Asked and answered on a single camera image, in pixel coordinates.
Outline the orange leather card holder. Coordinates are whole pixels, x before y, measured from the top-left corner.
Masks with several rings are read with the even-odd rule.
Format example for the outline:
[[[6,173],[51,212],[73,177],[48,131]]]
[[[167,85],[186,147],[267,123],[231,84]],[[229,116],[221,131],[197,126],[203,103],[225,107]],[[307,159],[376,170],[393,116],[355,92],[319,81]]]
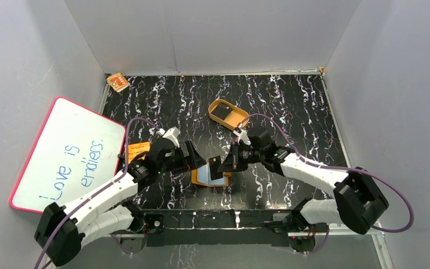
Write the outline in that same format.
[[[215,173],[212,175],[208,164],[191,171],[191,182],[205,187],[226,187],[232,173]]]

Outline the yellow oval tray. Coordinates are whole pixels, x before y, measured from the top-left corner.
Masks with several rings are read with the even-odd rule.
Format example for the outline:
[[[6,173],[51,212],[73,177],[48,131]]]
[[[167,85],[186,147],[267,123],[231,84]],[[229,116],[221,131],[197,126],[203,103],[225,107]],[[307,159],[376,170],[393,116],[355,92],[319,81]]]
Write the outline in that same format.
[[[240,123],[242,127],[247,125],[248,120],[242,121],[249,116],[249,113],[226,100],[216,99],[209,105],[208,115],[211,120],[233,131]]]

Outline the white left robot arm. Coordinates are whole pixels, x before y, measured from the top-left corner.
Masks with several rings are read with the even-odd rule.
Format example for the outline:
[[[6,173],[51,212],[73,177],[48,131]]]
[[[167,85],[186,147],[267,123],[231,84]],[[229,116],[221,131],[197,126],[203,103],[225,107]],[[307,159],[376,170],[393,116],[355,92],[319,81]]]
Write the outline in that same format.
[[[44,256],[56,267],[65,265],[84,245],[115,231],[142,231],[146,225],[142,213],[123,202],[162,174],[181,174],[207,163],[190,140],[185,143],[188,153],[184,154],[179,133],[176,127],[163,131],[148,151],[128,161],[113,178],[88,194],[61,206],[56,202],[47,205],[34,235],[42,248],[35,267],[40,268]]]

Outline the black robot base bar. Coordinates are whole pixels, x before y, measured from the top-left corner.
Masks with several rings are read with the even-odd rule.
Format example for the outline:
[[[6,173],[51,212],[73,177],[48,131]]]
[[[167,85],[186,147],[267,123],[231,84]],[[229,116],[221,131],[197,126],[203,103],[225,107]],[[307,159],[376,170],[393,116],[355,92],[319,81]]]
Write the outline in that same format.
[[[300,253],[316,247],[326,224],[308,224],[293,210],[143,210],[139,231],[117,231],[123,251],[170,245],[270,245]]]

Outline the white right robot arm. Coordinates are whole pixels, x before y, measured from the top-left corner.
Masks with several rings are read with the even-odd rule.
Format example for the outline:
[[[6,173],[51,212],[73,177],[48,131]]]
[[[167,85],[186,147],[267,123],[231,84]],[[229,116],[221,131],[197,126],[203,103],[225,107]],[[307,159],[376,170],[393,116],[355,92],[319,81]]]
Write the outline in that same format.
[[[300,232],[309,231],[316,224],[344,224],[357,234],[365,234],[388,209],[389,203],[373,178],[364,170],[338,171],[325,169],[323,164],[305,159],[294,149],[278,146],[263,127],[245,132],[237,128],[237,141],[218,172],[240,172],[249,164],[261,163],[266,170],[298,179],[329,195],[326,200],[306,198],[291,214],[272,227],[282,225]]]

